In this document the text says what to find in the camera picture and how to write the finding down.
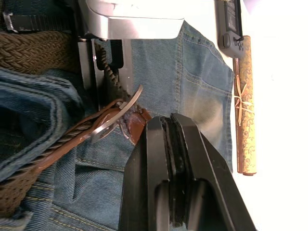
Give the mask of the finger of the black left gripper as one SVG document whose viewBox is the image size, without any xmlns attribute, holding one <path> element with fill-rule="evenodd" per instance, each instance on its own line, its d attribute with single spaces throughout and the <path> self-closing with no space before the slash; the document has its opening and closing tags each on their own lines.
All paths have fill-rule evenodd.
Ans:
<svg viewBox="0 0 308 231">
<path fill-rule="evenodd" d="M 96 80 L 97 63 L 94 39 L 79 38 L 77 45 L 83 87 L 89 94 L 95 108 L 100 110 Z"/>
<path fill-rule="evenodd" d="M 131 40 L 111 40 L 112 62 L 111 67 L 118 74 L 119 82 L 123 89 L 132 93 L 133 65 L 131 55 Z"/>
</svg>

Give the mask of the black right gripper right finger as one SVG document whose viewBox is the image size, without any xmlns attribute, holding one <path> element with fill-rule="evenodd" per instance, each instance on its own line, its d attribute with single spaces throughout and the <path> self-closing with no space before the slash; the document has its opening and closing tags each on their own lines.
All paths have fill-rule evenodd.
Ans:
<svg viewBox="0 0 308 231">
<path fill-rule="evenodd" d="M 254 231 L 225 159 L 192 119 L 171 114 L 163 129 L 171 224 L 188 231 Z"/>
</svg>

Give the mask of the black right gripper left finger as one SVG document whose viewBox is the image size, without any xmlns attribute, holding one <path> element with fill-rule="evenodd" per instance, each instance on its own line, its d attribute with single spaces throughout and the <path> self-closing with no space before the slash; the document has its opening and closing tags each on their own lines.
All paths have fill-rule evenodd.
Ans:
<svg viewBox="0 0 308 231">
<path fill-rule="evenodd" d="M 169 174 L 159 117 L 146 124 L 125 166 L 119 229 L 169 229 Z"/>
</svg>

